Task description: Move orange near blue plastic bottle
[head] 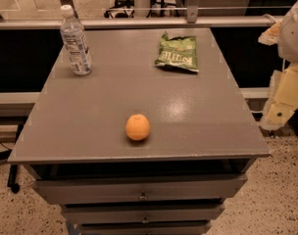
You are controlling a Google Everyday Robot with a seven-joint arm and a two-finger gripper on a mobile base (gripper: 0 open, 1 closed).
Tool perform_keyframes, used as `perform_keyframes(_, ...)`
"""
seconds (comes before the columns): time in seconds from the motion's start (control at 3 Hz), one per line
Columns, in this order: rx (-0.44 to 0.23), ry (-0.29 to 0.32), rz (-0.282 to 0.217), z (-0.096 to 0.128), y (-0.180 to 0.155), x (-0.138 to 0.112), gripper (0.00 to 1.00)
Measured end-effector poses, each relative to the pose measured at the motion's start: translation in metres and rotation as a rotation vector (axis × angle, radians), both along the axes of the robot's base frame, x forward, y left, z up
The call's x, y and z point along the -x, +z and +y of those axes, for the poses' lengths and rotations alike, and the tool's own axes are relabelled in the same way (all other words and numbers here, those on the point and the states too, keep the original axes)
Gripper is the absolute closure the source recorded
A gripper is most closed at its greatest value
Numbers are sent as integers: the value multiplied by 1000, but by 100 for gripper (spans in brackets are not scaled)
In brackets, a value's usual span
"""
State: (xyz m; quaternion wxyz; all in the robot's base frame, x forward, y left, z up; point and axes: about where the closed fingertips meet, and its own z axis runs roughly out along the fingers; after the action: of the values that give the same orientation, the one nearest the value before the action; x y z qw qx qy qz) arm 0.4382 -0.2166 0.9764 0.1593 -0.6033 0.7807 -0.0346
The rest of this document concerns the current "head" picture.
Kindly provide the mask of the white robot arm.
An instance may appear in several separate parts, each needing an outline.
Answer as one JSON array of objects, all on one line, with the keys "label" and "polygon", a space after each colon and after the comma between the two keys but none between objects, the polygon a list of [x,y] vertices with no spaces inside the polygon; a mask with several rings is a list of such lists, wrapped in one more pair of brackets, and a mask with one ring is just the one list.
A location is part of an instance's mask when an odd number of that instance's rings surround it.
[{"label": "white robot arm", "polygon": [[263,32],[258,41],[265,45],[276,44],[278,55],[289,63],[282,71],[273,72],[269,98],[260,120],[263,129],[277,130],[298,110],[298,1],[283,20]]}]

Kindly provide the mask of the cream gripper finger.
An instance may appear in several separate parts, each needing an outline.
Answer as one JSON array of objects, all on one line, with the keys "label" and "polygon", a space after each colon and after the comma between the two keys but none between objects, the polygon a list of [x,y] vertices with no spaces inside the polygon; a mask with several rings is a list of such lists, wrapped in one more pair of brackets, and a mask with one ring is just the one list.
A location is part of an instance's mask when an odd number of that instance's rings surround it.
[{"label": "cream gripper finger", "polygon": [[268,96],[260,126],[265,130],[278,130],[298,110],[298,64],[273,72]]},{"label": "cream gripper finger", "polygon": [[280,27],[281,22],[273,24],[259,36],[258,42],[269,46],[276,44],[279,37]]}]

